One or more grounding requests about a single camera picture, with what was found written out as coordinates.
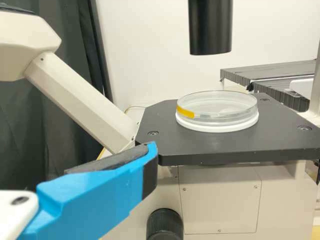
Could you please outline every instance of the black microscope stage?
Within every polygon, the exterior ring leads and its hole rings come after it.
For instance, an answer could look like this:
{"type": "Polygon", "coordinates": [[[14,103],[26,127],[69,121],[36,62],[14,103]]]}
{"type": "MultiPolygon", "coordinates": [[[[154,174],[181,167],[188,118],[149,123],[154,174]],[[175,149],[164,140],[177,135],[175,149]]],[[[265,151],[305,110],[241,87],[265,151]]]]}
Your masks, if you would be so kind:
{"type": "Polygon", "coordinates": [[[136,144],[155,141],[159,164],[223,165],[320,158],[320,129],[265,93],[253,94],[259,120],[244,130],[207,133],[176,121],[177,100],[145,109],[136,144]]]}

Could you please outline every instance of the white wall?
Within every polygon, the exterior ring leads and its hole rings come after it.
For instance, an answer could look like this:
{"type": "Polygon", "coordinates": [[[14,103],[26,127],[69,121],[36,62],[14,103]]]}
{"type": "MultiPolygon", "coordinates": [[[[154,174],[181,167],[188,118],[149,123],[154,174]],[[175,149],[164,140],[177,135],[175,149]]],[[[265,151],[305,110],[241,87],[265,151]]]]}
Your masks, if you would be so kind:
{"type": "Polygon", "coordinates": [[[320,0],[234,0],[230,53],[189,54],[188,0],[96,0],[116,105],[220,88],[221,68],[316,58],[320,0]]]}

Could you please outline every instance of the screw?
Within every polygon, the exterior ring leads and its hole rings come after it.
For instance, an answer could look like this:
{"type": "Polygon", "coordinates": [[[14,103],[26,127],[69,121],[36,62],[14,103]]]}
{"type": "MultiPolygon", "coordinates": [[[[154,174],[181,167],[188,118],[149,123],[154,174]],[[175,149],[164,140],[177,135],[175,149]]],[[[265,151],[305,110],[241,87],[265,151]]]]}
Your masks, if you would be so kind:
{"type": "Polygon", "coordinates": [[[150,132],[148,132],[149,136],[157,136],[158,134],[159,134],[158,131],[150,131],[150,132]]]}
{"type": "Polygon", "coordinates": [[[15,200],[11,202],[11,205],[20,205],[28,201],[29,198],[27,196],[19,196],[15,200]]]}
{"type": "Polygon", "coordinates": [[[303,130],[303,131],[311,131],[312,130],[311,127],[305,126],[305,125],[300,125],[297,128],[300,129],[300,130],[303,130]]]}

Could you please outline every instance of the transparent petri dish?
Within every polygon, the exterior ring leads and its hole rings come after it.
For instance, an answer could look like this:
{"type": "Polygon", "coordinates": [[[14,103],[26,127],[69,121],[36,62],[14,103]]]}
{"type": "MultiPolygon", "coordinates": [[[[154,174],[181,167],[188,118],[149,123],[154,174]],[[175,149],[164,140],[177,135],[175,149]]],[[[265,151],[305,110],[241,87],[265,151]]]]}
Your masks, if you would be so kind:
{"type": "Polygon", "coordinates": [[[259,119],[257,99],[237,91],[201,91],[177,101],[175,118],[185,128],[228,133],[256,124],[259,119]]]}

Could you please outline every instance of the yellow label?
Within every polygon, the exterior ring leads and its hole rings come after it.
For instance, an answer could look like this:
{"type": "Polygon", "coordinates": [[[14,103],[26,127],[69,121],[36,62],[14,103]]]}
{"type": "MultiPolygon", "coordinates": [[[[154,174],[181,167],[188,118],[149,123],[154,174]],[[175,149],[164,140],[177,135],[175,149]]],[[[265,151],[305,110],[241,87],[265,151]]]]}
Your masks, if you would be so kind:
{"type": "Polygon", "coordinates": [[[182,107],[180,107],[180,106],[178,106],[178,105],[176,106],[176,111],[177,111],[178,113],[184,115],[184,116],[187,117],[187,118],[193,119],[193,118],[195,117],[195,113],[194,113],[194,112],[185,110],[185,109],[183,109],[182,107]]]}

